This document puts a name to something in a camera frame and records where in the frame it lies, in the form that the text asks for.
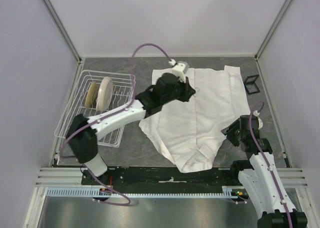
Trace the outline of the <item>white shirt garment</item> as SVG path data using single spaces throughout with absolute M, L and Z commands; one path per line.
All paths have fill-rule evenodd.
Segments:
M 190 68 L 186 75 L 196 90 L 189 102 L 172 101 L 140 121 L 155 149 L 180 172 L 212 168 L 225 140 L 221 132 L 250 108 L 239 67 L 223 70 Z

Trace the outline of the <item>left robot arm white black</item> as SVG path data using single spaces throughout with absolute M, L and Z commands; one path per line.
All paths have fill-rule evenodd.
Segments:
M 98 152 L 98 140 L 122 126 L 159 113 L 164 105 L 172 101 L 189 102 L 195 93 L 188 79 L 181 81 L 172 73 L 164 73 L 154 85 L 123 106 L 88 118 L 83 114 L 75 116 L 65 143 L 78 162 L 91 172 L 92 179 L 104 185 L 109 181 L 110 173 Z

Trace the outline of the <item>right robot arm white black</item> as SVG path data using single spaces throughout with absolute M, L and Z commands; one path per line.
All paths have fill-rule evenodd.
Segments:
M 297 211 L 285 191 L 275 165 L 269 141 L 260 137 L 263 122 L 260 113 L 242 115 L 222 130 L 226 139 L 241 147 L 246 160 L 233 161 L 229 179 L 242 184 L 256 210 L 259 228 L 305 228 L 308 220 Z

